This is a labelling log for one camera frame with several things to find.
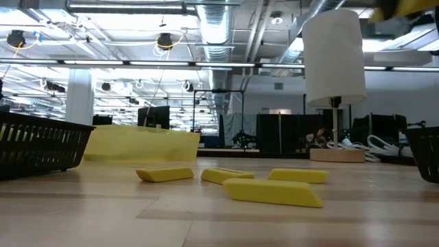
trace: fluorescent light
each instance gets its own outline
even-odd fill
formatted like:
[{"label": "fluorescent light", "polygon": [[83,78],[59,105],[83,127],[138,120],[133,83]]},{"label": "fluorescent light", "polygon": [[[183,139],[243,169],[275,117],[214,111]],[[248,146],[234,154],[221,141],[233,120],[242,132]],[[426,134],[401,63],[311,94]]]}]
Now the fluorescent light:
[{"label": "fluorescent light", "polygon": [[304,64],[262,64],[263,68],[304,69]]},{"label": "fluorescent light", "polygon": [[254,63],[236,63],[236,62],[196,62],[196,66],[200,67],[254,67]]},{"label": "fluorescent light", "polygon": [[0,59],[1,63],[19,63],[19,64],[56,64],[57,60],[34,60],[34,59]]},{"label": "fluorescent light", "polygon": [[131,65],[149,65],[149,66],[189,66],[188,62],[130,62]]},{"label": "fluorescent light", "polygon": [[428,45],[425,45],[424,47],[419,49],[419,51],[437,51],[437,50],[439,50],[439,40],[435,40],[432,43],[429,43]]},{"label": "fluorescent light", "polygon": [[110,60],[65,60],[66,64],[102,64],[102,65],[123,65],[122,61],[110,61]]},{"label": "fluorescent light", "polygon": [[[180,10],[180,6],[169,6],[169,5],[124,5],[124,4],[101,4],[101,5],[93,5],[93,4],[71,4],[70,8],[125,8],[125,9],[159,9],[159,10]],[[195,8],[188,7],[188,10],[195,10]]]},{"label": "fluorescent light", "polygon": [[439,72],[439,68],[429,67],[395,67],[393,71],[405,71],[405,72]]},{"label": "fluorescent light", "polygon": [[383,71],[385,70],[385,67],[380,67],[380,66],[365,66],[364,70],[367,71]]}]

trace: white paper towel roll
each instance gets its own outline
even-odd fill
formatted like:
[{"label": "white paper towel roll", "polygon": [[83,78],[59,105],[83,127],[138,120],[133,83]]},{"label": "white paper towel roll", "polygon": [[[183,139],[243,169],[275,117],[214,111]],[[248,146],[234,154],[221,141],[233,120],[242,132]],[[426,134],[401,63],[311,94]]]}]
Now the white paper towel roll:
[{"label": "white paper towel roll", "polygon": [[366,98],[362,35],[358,14],[331,10],[309,20],[302,32],[305,46],[307,101],[330,106],[341,96],[341,105]]}]

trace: wooden table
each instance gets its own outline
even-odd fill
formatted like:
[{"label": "wooden table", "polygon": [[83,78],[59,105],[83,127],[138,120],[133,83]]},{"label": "wooden table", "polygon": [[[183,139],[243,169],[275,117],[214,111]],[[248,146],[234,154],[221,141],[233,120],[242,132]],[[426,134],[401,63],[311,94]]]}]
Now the wooden table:
[{"label": "wooden table", "polygon": [[[306,160],[199,158],[168,163],[195,178],[141,183],[142,165],[85,163],[0,182],[0,243],[10,246],[439,246],[439,186],[416,167]],[[326,169],[323,209],[238,202],[203,169],[265,178],[275,167]]]}]

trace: ceiling fixture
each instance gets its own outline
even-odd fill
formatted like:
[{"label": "ceiling fixture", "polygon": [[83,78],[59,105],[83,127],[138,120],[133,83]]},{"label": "ceiling fixture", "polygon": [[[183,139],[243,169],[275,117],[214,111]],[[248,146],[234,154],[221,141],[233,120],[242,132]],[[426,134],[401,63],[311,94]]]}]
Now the ceiling fixture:
[{"label": "ceiling fixture", "polygon": [[139,105],[139,104],[140,104],[140,102],[139,102],[137,99],[132,99],[132,98],[130,98],[130,99],[128,100],[128,102],[129,102],[130,104],[135,104],[135,105]]},{"label": "ceiling fixture", "polygon": [[104,91],[109,91],[109,90],[111,90],[111,84],[108,83],[108,82],[104,82],[104,83],[102,83],[102,90],[104,90]]},{"label": "ceiling fixture", "polygon": [[66,92],[66,88],[63,86],[60,86],[58,84],[55,84],[53,82],[46,82],[46,87],[47,90],[52,91],[52,92],[59,92],[59,93],[65,93]]},{"label": "ceiling fixture", "polygon": [[181,84],[181,88],[183,90],[186,90],[186,92],[188,92],[188,93],[192,93],[193,92],[193,85],[192,85],[192,83],[188,82],[187,80],[185,80],[185,82],[183,82]]},{"label": "ceiling fixture", "polygon": [[282,11],[273,11],[270,17],[272,18],[273,25],[279,25],[283,22]]},{"label": "ceiling fixture", "polygon": [[157,45],[163,51],[172,49],[172,40],[170,33],[161,33],[157,39]]},{"label": "ceiling fixture", "polygon": [[26,45],[26,39],[23,36],[23,33],[23,30],[12,30],[12,33],[8,35],[6,42],[8,42],[10,46],[16,48],[23,47]]},{"label": "ceiling fixture", "polygon": [[137,89],[142,89],[142,88],[143,88],[143,82],[142,82],[142,79],[140,79],[138,82],[136,82],[136,88],[137,88]]}]

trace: yellow foam block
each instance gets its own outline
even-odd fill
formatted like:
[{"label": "yellow foam block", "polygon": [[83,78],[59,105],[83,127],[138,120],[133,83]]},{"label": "yellow foam block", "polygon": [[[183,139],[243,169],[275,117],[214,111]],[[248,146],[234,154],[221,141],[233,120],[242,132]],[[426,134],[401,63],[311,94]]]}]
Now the yellow foam block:
[{"label": "yellow foam block", "polygon": [[269,180],[285,180],[305,183],[324,183],[328,172],[312,169],[273,169]]},{"label": "yellow foam block", "polygon": [[254,174],[222,168],[205,169],[201,174],[202,180],[220,185],[229,178],[254,178]]},{"label": "yellow foam block", "polygon": [[147,182],[165,182],[184,178],[193,178],[193,172],[188,167],[159,167],[136,170],[137,176]]},{"label": "yellow foam block", "polygon": [[223,186],[234,200],[302,207],[323,207],[322,201],[312,192],[308,183],[231,178],[225,180]]}]

